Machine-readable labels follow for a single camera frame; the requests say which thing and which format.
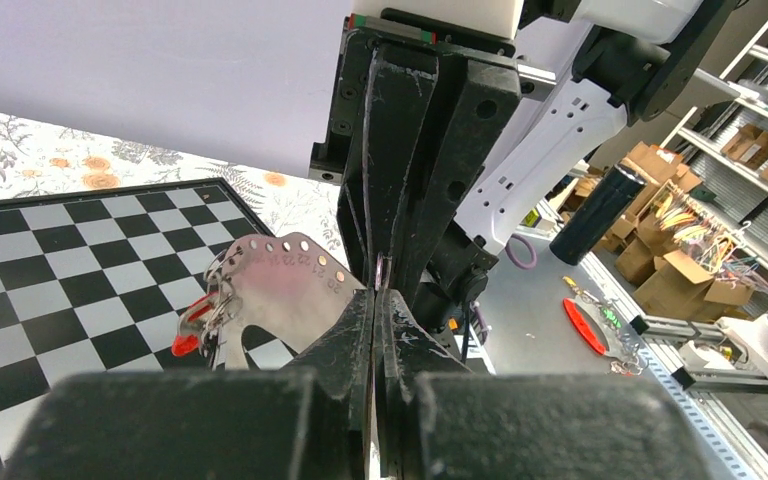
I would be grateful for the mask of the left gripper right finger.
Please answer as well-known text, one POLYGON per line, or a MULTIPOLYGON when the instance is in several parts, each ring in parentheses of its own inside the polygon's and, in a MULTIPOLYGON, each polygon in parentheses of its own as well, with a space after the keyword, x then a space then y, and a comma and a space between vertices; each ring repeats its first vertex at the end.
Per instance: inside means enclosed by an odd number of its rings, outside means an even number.
POLYGON ((382 473, 435 478, 443 463, 432 458, 439 416, 433 381, 469 369, 418 325, 401 293, 391 289, 375 296, 373 360, 382 473))

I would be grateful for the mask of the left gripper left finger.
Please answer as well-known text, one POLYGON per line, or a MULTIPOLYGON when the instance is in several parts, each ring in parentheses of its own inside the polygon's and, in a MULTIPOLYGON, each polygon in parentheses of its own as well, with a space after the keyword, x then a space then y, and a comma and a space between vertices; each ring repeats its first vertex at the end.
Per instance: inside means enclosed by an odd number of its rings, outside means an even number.
POLYGON ((290 363, 308 381, 300 479, 368 477, 374 298, 357 290, 334 326, 290 363))

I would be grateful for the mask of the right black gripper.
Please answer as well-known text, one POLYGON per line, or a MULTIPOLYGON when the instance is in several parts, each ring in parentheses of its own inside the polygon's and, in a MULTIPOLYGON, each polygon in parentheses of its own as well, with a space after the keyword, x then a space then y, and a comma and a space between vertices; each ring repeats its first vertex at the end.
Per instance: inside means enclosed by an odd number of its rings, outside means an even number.
POLYGON ((368 251, 409 305, 461 302, 497 263, 457 209, 524 100, 554 72, 516 52, 522 7, 354 7, 342 26, 325 138, 308 175, 364 195, 368 251))

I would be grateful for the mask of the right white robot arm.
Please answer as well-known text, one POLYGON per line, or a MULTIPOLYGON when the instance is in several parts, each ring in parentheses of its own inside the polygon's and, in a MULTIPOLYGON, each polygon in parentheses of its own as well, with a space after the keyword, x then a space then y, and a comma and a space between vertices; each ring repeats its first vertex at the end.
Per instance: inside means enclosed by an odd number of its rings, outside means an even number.
POLYGON ((478 297, 578 161, 662 114, 732 1, 356 1, 310 175, 340 187, 349 267, 409 304, 478 297))

